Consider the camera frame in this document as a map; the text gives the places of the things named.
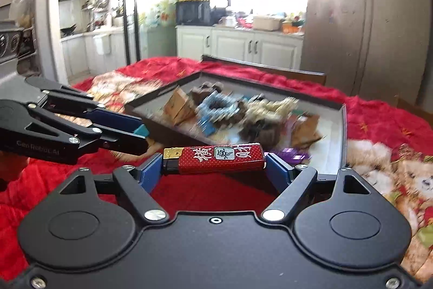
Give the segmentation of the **purple lighter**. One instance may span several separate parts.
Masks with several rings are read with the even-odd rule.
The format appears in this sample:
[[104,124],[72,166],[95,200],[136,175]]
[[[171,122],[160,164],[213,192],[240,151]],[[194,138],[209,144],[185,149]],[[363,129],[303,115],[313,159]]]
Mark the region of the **purple lighter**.
[[284,148],[275,154],[290,165],[309,164],[310,162],[310,155],[305,150],[298,150],[293,147]]

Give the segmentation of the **brown triangular paper packet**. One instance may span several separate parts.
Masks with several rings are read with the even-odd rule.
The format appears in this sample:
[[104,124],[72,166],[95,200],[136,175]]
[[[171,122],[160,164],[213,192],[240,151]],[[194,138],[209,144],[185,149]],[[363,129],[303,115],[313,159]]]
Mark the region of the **brown triangular paper packet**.
[[301,116],[292,127],[291,146],[298,150],[306,150],[318,142],[323,136],[317,131],[319,115],[308,114]]

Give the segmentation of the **red lighter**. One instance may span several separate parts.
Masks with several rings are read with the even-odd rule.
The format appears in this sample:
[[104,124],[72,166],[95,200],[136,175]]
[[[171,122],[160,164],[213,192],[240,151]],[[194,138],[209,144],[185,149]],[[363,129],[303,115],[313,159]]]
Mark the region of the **red lighter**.
[[162,157],[165,174],[231,174],[265,167],[266,156],[259,143],[170,147],[164,149]]

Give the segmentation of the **cream scrunchie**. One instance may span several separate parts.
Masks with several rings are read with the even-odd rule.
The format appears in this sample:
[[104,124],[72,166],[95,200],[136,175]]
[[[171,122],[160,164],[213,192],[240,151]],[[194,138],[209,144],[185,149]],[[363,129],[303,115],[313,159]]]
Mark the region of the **cream scrunchie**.
[[247,102],[245,120],[256,122],[265,119],[270,122],[285,122],[292,111],[298,107],[299,100],[293,97],[286,97],[279,101],[270,101],[265,98],[258,100],[251,98]]

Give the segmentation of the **blue and white scrunchie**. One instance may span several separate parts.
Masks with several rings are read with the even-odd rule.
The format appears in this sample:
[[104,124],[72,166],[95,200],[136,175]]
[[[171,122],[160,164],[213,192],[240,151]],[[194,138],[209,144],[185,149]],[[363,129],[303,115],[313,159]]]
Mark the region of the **blue and white scrunchie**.
[[200,118],[215,125],[234,125],[245,115],[245,108],[236,98],[218,92],[212,92],[196,108]]

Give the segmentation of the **black shallow tray box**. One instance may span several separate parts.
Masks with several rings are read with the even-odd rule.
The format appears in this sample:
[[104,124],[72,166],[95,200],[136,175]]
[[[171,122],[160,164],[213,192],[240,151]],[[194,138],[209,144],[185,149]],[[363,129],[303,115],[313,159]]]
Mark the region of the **black shallow tray box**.
[[125,105],[165,147],[257,142],[266,152],[294,148],[334,175],[346,163],[342,103],[259,82],[194,73]]

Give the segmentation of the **brown fuzzy bear hair clip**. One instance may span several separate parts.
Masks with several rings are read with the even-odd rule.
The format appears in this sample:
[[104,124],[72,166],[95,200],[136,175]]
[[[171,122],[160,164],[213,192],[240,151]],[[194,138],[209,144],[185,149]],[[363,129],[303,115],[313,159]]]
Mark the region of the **brown fuzzy bear hair clip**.
[[189,96],[196,106],[199,106],[213,92],[221,93],[224,85],[221,82],[204,82],[200,86],[195,86],[189,91]]

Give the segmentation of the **red printed blanket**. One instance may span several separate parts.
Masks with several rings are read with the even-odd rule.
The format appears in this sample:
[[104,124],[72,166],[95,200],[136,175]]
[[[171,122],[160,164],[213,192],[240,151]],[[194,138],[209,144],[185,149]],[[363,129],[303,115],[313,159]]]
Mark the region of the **red printed blanket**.
[[[403,260],[421,281],[432,277],[432,193],[409,184],[417,172],[432,175],[432,128],[420,117],[378,100],[349,97],[337,89],[289,80],[264,71],[192,59],[144,59],[120,69],[144,88],[168,84],[198,71],[269,84],[342,103],[347,112],[350,165],[408,219],[412,240]],[[73,171],[72,166],[21,158],[18,173],[1,192],[1,278],[9,281],[27,268],[17,229],[24,216]],[[153,197],[169,212],[180,210],[261,212],[276,194],[264,176],[207,174],[168,177]]]

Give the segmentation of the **white kitchen cabinet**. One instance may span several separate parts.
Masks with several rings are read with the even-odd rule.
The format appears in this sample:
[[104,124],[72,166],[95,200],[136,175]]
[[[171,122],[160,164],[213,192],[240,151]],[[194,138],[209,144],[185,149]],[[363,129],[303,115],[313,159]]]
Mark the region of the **white kitchen cabinet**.
[[179,57],[200,61],[203,55],[298,70],[303,36],[280,31],[221,26],[176,27]]

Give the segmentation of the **black microwave oven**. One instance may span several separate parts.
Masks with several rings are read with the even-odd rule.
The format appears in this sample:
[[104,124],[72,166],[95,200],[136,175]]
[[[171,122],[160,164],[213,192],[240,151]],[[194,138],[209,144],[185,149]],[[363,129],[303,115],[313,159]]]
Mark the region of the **black microwave oven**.
[[176,4],[176,24],[211,26],[214,24],[214,9],[210,0],[179,1]]

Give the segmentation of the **white tub on counter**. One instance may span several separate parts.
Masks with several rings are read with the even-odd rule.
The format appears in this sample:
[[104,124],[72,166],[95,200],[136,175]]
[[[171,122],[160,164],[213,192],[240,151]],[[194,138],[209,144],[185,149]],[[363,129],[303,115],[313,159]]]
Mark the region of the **white tub on counter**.
[[258,31],[279,31],[283,18],[275,16],[255,16],[252,28]]

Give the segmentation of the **stainless steel refrigerator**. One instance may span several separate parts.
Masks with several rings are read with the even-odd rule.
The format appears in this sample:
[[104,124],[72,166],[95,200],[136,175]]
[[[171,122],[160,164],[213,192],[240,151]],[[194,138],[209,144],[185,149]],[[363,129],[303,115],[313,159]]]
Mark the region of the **stainless steel refrigerator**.
[[348,95],[414,103],[424,76],[431,0],[308,0],[300,67]]

